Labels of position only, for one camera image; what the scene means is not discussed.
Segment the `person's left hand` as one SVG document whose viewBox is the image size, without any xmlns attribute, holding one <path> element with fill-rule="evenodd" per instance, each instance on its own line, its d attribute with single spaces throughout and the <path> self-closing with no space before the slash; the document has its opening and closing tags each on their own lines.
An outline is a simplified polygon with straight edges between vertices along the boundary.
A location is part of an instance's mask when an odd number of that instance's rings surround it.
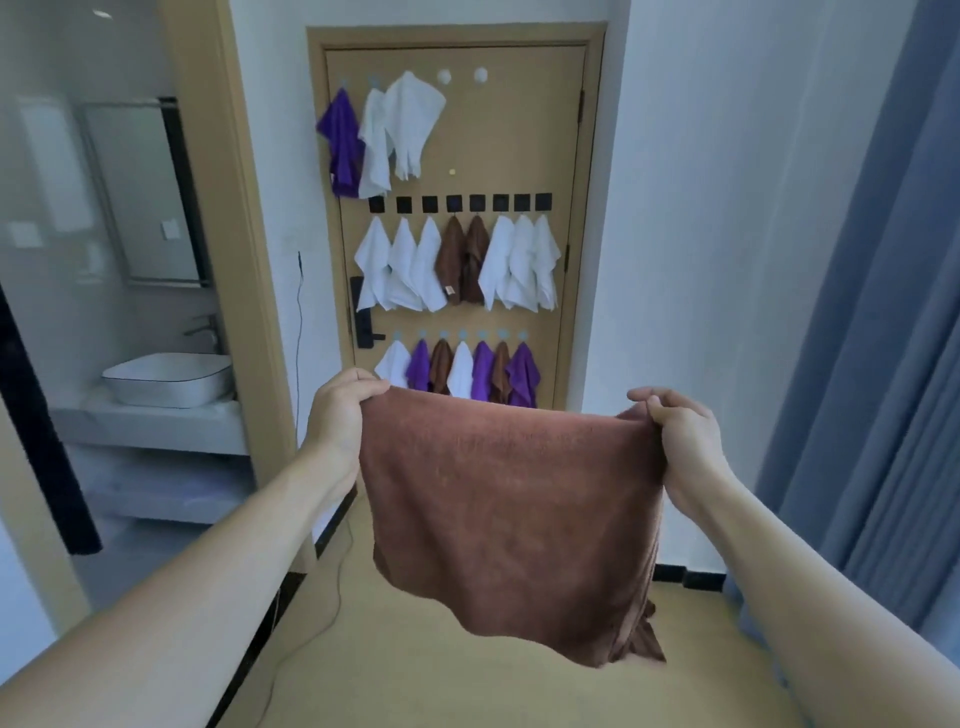
<svg viewBox="0 0 960 728">
<path fill-rule="evenodd" d="M 335 374 L 314 396 L 306 434 L 295 462 L 307 480 L 328 497 L 352 490 L 359 474 L 363 412 L 354 383 L 389 383 L 374 373 L 349 368 Z"/>
</svg>

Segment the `wide white hanging towel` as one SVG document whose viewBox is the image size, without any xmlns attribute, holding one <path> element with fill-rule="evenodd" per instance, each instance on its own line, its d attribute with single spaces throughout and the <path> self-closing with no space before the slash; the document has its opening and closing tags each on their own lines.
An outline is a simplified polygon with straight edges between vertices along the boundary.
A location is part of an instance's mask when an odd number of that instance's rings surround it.
<svg viewBox="0 0 960 728">
<path fill-rule="evenodd" d="M 405 71 L 385 94 L 385 129 L 392 144 L 394 174 L 406 181 L 422 175 L 426 141 L 447 103 L 433 85 Z"/>
</svg>

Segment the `purple hanging towel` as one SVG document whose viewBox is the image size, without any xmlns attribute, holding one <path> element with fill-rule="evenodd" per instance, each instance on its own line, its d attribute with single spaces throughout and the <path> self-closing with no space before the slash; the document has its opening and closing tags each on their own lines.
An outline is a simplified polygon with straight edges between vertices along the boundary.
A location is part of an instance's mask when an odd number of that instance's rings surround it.
<svg viewBox="0 0 960 728">
<path fill-rule="evenodd" d="M 490 401 L 495 353 L 486 341 L 479 341 L 473 353 L 470 398 L 477 402 Z"/>
<path fill-rule="evenodd" d="M 505 372 L 510 384 L 508 405 L 536 409 L 537 389 L 542 376 L 526 342 L 521 342 L 516 347 Z"/>
<path fill-rule="evenodd" d="M 359 199 L 366 147 L 359 138 L 359 124 L 354 107 L 343 87 L 338 89 L 318 119 L 316 131 L 327 143 L 328 176 L 334 196 Z"/>
<path fill-rule="evenodd" d="M 405 379 L 409 389 L 420 392 L 430 391 L 430 349 L 424 338 L 421 338 L 411 353 L 405 371 Z"/>
</svg>

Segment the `row of black square hooks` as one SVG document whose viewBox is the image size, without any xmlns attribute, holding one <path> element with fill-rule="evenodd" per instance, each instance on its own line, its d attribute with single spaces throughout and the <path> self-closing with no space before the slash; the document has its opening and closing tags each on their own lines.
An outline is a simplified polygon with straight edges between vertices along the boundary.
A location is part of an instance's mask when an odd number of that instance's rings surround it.
<svg viewBox="0 0 960 728">
<path fill-rule="evenodd" d="M 536 193 L 494 193 L 485 195 L 422 195 L 418 198 L 418 209 L 422 214 L 436 214 L 441 208 L 448 213 L 549 213 L 554 207 L 552 192 Z M 385 214 L 388 198 L 374 196 L 366 199 L 371 214 Z M 411 196 L 392 198 L 396 214 L 409 215 L 415 212 L 415 200 Z"/>
</svg>

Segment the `black baseboard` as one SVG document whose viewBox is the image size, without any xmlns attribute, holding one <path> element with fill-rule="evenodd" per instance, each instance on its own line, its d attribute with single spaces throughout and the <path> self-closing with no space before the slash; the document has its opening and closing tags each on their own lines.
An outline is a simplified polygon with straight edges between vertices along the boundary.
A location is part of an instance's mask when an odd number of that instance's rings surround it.
<svg viewBox="0 0 960 728">
<path fill-rule="evenodd" d="M 727 580 L 726 572 L 697 571 L 679 564 L 656 564 L 654 582 L 676 584 L 682 588 L 710 593 L 720 593 Z"/>
</svg>

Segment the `metal faucet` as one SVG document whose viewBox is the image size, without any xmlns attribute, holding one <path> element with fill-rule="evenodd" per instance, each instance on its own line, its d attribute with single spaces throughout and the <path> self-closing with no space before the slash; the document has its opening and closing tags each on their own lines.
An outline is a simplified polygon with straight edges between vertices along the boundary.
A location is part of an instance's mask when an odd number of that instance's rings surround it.
<svg viewBox="0 0 960 728">
<path fill-rule="evenodd" d="M 225 354 L 225 340 L 222 334 L 219 317 L 216 313 L 205 313 L 192 318 L 191 326 L 181 333 L 183 337 L 207 335 L 212 347 L 212 353 L 218 356 Z"/>
</svg>

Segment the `brown hanging towel with tag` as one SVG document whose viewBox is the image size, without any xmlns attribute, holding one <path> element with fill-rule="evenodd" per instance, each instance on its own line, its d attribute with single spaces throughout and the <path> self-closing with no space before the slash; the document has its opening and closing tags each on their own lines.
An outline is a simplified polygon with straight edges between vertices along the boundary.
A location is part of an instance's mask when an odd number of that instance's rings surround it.
<svg viewBox="0 0 960 728">
<path fill-rule="evenodd" d="M 440 245 L 434 271 L 450 306 L 462 303 L 464 266 L 467 257 L 467 237 L 460 220 L 451 216 L 440 236 Z"/>
</svg>

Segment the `large brown towel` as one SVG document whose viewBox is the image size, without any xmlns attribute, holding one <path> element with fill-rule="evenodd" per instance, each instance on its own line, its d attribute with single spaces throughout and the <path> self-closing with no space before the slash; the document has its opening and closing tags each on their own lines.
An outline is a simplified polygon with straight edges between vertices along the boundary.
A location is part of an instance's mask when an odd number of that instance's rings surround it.
<svg viewBox="0 0 960 728">
<path fill-rule="evenodd" d="M 361 408 L 372 556 L 392 587 L 584 667 L 666 661 L 649 596 L 666 455 L 644 403 L 598 416 L 392 387 Z"/>
</svg>

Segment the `person's left forearm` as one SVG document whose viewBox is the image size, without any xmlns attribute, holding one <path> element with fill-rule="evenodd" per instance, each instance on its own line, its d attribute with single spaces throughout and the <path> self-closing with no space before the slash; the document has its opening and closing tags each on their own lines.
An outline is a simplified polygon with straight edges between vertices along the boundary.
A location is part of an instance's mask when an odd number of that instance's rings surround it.
<svg viewBox="0 0 960 728">
<path fill-rule="evenodd" d="M 0 728 L 205 728 L 295 552 L 357 472 L 357 453 L 301 452 L 0 685 Z"/>
</svg>

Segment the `grey stone vanity counter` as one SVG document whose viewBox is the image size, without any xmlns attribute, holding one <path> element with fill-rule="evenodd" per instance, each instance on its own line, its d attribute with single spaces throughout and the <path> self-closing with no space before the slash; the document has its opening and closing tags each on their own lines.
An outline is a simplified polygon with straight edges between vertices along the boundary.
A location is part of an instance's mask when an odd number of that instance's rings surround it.
<svg viewBox="0 0 960 728">
<path fill-rule="evenodd" d="M 66 445 L 119 455 L 83 488 L 98 515 L 211 526 L 256 490 L 235 399 L 187 409 L 133 406 L 99 386 L 80 404 L 51 406 L 50 417 Z"/>
</svg>

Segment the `blue grey curtain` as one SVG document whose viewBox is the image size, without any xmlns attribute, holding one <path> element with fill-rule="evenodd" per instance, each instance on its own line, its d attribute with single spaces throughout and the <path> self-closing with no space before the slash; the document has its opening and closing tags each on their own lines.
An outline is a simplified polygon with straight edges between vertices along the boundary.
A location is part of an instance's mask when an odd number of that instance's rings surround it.
<svg viewBox="0 0 960 728">
<path fill-rule="evenodd" d="M 812 0 L 729 459 L 960 668 L 960 0 Z"/>
</svg>

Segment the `black sliding door frame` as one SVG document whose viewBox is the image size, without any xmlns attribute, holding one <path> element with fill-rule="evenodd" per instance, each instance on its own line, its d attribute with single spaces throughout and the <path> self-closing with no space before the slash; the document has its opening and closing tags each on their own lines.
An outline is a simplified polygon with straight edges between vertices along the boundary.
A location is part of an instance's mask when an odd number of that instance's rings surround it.
<svg viewBox="0 0 960 728">
<path fill-rule="evenodd" d="M 67 552 L 101 552 L 102 539 L 1 287 L 0 396 Z"/>
</svg>

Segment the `black framed bathroom mirror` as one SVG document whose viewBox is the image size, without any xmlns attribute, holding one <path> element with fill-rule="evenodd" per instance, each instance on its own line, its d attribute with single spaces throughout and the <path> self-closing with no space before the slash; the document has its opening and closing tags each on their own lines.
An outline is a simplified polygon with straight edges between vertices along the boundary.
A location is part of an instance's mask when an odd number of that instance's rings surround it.
<svg viewBox="0 0 960 728">
<path fill-rule="evenodd" d="M 176 98 L 83 103 L 83 139 L 132 285 L 210 288 L 210 257 Z"/>
</svg>

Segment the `person's right forearm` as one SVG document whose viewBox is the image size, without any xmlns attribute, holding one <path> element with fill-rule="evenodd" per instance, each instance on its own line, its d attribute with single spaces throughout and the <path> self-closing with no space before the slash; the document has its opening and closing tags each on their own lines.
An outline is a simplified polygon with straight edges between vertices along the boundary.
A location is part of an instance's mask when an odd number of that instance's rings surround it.
<svg viewBox="0 0 960 728">
<path fill-rule="evenodd" d="M 722 473 L 670 492 L 720 553 L 816 728 L 960 728 L 960 668 Z"/>
</svg>

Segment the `tan bathroom doorway frame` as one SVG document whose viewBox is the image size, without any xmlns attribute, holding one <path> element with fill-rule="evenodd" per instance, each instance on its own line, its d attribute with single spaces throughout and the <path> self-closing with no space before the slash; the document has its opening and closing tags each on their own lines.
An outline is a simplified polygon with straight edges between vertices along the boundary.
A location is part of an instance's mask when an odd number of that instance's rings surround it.
<svg viewBox="0 0 960 728">
<path fill-rule="evenodd" d="M 297 451 L 230 0 L 158 0 L 259 490 Z"/>
</svg>

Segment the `tan wooden door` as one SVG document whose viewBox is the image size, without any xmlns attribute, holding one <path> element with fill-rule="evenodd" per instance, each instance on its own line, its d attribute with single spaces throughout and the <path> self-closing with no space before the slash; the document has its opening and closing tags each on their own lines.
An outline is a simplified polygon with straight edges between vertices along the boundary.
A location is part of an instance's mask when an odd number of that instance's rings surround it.
<svg viewBox="0 0 960 728">
<path fill-rule="evenodd" d="M 502 27 L 500 33 L 480 27 L 454 36 L 453 27 L 367 28 L 308 30 L 309 58 L 316 110 L 322 116 L 336 92 L 344 88 L 360 126 L 371 89 L 386 94 L 405 71 L 437 89 L 446 100 L 421 155 L 421 175 L 406 180 L 395 174 L 390 154 L 390 192 L 385 214 L 372 214 L 367 200 L 337 198 L 330 186 L 329 149 L 319 136 L 326 216 L 330 237 L 339 336 L 345 366 L 372 371 L 394 340 L 412 354 L 423 338 L 430 350 L 445 338 L 453 352 L 465 341 L 474 352 L 479 341 L 495 350 L 507 342 L 512 357 L 526 342 L 541 375 L 536 389 L 540 408 L 564 409 L 569 390 L 573 319 L 578 296 L 589 173 L 593 149 L 600 39 L 522 39 L 510 32 L 522 26 Z M 474 81 L 474 69 L 486 67 L 486 83 Z M 452 80 L 443 86 L 437 72 L 449 68 Z M 585 91 L 582 124 L 578 125 L 580 91 Z M 457 174 L 449 175 L 450 168 Z M 470 212 L 423 214 L 423 195 L 552 192 L 549 212 Z M 414 198 L 414 213 L 396 213 L 393 198 Z M 466 232 L 480 215 L 491 237 L 499 215 L 515 222 L 522 214 L 547 216 L 560 250 L 554 270 L 558 295 L 554 310 L 534 313 L 507 308 L 498 299 L 491 311 L 483 305 L 447 304 L 435 313 L 404 308 L 371 309 L 373 330 L 385 334 L 372 349 L 358 349 L 350 277 L 363 273 L 354 255 L 374 217 L 393 245 L 402 217 L 407 217 L 416 245 L 426 218 L 431 216 L 440 235 L 455 215 Z"/>
</svg>

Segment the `person's right hand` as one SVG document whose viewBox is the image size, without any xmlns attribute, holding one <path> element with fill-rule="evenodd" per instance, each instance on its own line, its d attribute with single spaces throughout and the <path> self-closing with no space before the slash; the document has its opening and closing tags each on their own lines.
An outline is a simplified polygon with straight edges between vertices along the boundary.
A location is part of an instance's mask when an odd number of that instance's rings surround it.
<svg viewBox="0 0 960 728">
<path fill-rule="evenodd" d="M 659 429 L 667 462 L 667 494 L 693 523 L 709 526 L 716 510 L 742 487 L 724 452 L 713 411 L 666 387 L 633 388 L 628 398 L 645 407 L 647 398 L 661 398 L 670 407 L 669 422 Z"/>
</svg>

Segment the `white wash basin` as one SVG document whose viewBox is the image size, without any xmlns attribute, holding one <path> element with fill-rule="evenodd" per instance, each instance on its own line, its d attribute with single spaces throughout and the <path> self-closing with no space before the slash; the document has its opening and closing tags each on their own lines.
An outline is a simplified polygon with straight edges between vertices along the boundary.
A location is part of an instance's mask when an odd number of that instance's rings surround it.
<svg viewBox="0 0 960 728">
<path fill-rule="evenodd" d="M 228 355 L 162 352 L 114 365 L 102 382 L 121 404 L 189 409 L 230 399 L 235 392 Z"/>
</svg>

